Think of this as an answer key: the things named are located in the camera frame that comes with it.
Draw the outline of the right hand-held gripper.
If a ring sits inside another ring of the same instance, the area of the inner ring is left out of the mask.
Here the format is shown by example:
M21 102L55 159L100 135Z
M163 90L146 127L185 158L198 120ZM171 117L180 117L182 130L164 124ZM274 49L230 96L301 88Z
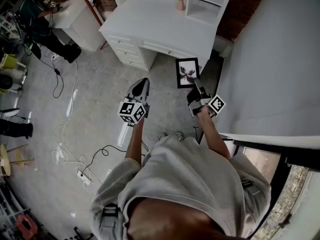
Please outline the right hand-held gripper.
M218 96L209 96L199 78L194 79L195 86L187 95L188 108L191 116L196 116L202 107L209 107L210 117L216 117L226 103Z

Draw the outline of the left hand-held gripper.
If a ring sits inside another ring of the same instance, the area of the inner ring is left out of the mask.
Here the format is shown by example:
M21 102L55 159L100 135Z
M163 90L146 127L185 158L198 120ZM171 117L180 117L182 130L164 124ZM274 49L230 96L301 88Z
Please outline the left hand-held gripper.
M138 124L142 118L149 115L150 106L146 102L149 96L150 81L142 78L132 84L127 92L127 96L118 107L118 116L129 126Z

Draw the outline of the black framed flower picture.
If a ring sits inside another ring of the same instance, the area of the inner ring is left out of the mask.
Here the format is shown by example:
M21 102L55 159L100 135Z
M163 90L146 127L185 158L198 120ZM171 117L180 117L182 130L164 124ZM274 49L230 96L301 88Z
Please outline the black framed flower picture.
M177 88L193 88L195 79L200 78L200 69L197 57L178 58L175 60Z

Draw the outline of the person's left forearm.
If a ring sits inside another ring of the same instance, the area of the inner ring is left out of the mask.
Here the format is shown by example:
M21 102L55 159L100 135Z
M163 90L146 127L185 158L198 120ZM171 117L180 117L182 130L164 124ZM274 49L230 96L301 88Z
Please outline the person's left forearm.
M142 118L139 123L133 127L132 135L125 154L125 158L130 158L142 163L142 135L145 118Z

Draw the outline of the person's right forearm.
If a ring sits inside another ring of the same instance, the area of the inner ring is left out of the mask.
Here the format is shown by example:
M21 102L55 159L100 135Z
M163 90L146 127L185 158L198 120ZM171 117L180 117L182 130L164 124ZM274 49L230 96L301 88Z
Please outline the person's right forearm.
M208 148L223 156L227 160L230 160L230 152L216 130L214 122L210 116L209 107L207 105L202 106L200 112L196 114L196 118L202 128Z

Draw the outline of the white desk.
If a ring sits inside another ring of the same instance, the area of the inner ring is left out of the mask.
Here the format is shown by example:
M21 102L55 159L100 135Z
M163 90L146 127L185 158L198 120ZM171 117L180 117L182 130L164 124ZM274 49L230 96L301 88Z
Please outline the white desk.
M146 71L158 53L176 59L197 58L203 71L216 30L177 10L174 0L125 0L99 29L123 64Z

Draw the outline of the person's grey shirt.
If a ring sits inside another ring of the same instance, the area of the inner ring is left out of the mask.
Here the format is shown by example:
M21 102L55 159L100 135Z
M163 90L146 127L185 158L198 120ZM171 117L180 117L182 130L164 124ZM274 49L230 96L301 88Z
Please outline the person's grey shirt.
M128 240L128 210L137 198L185 205L207 214L228 236L248 237L271 202L271 186L242 153L227 160L193 137L167 136L144 157L120 162L98 189L90 227L99 240Z

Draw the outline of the white side cabinet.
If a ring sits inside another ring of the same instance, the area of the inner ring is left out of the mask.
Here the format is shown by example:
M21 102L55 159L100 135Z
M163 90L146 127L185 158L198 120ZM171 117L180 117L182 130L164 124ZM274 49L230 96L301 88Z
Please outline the white side cabinet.
M67 0L62 9L53 14L52 31L62 44L76 43L81 49L94 52L105 38L99 32L100 24L85 0Z

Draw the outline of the brown coat rack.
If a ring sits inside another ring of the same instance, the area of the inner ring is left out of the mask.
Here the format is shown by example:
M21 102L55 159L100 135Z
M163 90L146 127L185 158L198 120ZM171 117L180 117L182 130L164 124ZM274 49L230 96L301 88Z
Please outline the brown coat rack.
M91 2L89 1L89 0L84 0L85 1L85 3L86 3L86 5L87 5L87 7L88 7L88 9L90 10L90 12L91 12L91 14L92 14L92 16L95 18L95 20L97 21L97 24L99 24L99 27L98 28L92 28L92 21L90 21L89 23L91 24L90 25L90 29L91 30L94 30L96 33L98 33L99 35L101 35L101 37L102 37L102 40L103 40L103 44L100 46L100 50L102 50L104 47L105 47L105 45L107 44L107 41L106 41L106 39L102 36L102 34L99 32L99 29L100 29L100 27L103 25L103 20L101 20L100 18L99 18L99 16L98 16L98 14L97 14L97 12L96 12L96 9L95 9L95 5L94 4L91 4Z

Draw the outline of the green chair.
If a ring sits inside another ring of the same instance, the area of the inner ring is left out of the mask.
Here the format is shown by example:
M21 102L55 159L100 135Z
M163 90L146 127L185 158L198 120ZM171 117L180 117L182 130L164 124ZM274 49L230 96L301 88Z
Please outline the green chair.
M0 62L0 68L2 69L15 69L16 67L24 67L27 68L26 65L19 62L19 60L16 58L14 54L7 54L5 53L2 57L2 60Z

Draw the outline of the wooden stool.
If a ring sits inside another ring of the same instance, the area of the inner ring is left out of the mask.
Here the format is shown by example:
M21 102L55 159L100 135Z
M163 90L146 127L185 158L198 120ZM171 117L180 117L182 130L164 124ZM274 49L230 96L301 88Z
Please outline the wooden stool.
M29 163L35 161L35 159L24 159L22 151L28 147L28 144L24 144L12 149L7 149L2 143L0 145L0 167L4 171L4 176L11 176L11 166L24 167ZM15 155L16 160L10 161L10 155Z

